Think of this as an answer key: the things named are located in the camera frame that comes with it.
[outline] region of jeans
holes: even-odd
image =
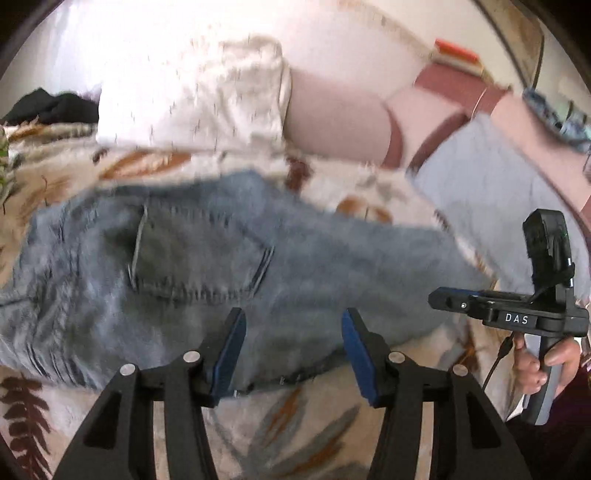
[[[239,306],[232,388],[248,391],[342,363],[349,306],[398,344],[451,320],[432,290],[488,282],[446,232],[322,213],[251,172],[89,190],[34,215],[0,291],[0,362],[102,388],[124,363],[197,348]]]

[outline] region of hand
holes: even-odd
[[[548,375],[540,371],[540,361],[525,347],[523,333],[516,333],[513,342],[515,344],[513,370],[517,376],[517,383],[525,395],[538,393],[548,380]],[[556,396],[562,393],[577,374],[580,357],[581,347],[573,338],[567,338],[557,343],[544,357],[544,363],[550,367],[563,364]]]

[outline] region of floral blanket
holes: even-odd
[[[281,188],[320,209],[384,222],[449,229],[445,218],[412,188],[403,171],[378,170],[293,151],[284,155],[185,154],[108,149],[90,125],[30,125],[8,131],[19,167],[0,211],[0,282],[11,275],[31,214],[81,190],[118,183],[171,184],[253,168]],[[460,250],[491,277],[493,272],[465,241]],[[462,363],[482,381],[504,337],[458,315],[453,327],[397,346],[416,363],[448,369]],[[514,403],[511,358],[487,389],[501,416]],[[51,478],[66,446],[97,398],[96,392],[43,384],[0,368],[0,433],[31,479]],[[425,405],[417,478],[428,478],[432,406]],[[221,479],[365,479],[383,411],[359,394],[346,365],[296,386],[223,400],[204,410]],[[155,409],[155,457],[159,478],[168,478],[164,417]]]

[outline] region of pink fabric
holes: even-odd
[[[376,95],[291,71],[284,134],[307,152],[381,165],[400,162],[401,136]]]
[[[421,165],[468,120],[458,103],[416,86],[397,91],[385,104],[402,132],[401,166],[404,168]]]
[[[555,138],[525,102],[514,95],[505,95],[499,101],[491,119],[591,227],[591,211],[584,208],[591,196],[591,184],[583,174],[587,156]]]

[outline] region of metal screw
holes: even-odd
[[[201,354],[196,352],[195,350],[189,350],[187,353],[183,355],[183,360],[188,364],[193,364],[197,362],[201,358]]]
[[[390,360],[393,364],[401,364],[404,363],[406,357],[402,352],[390,352],[388,355],[388,360]]]
[[[133,372],[135,372],[135,365],[134,364],[125,364],[119,369],[119,373],[124,377],[128,377]]]
[[[466,367],[464,367],[463,365],[460,365],[460,364],[454,365],[453,368],[452,368],[452,371],[458,377],[465,377],[468,374],[468,369]]]

